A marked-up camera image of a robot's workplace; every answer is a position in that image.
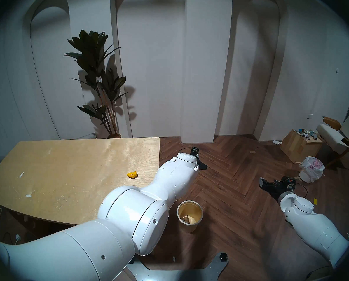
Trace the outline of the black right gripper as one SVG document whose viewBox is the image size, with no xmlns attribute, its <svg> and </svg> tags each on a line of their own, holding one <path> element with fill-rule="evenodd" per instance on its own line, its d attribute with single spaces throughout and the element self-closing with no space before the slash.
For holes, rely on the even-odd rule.
<svg viewBox="0 0 349 281">
<path fill-rule="evenodd" d="M 268 192 L 275 200 L 281 200 L 284 196 L 294 192 L 297 182 L 296 179 L 283 176 L 280 181 L 269 182 L 266 179 L 259 179 L 259 186 L 262 190 Z"/>
</svg>

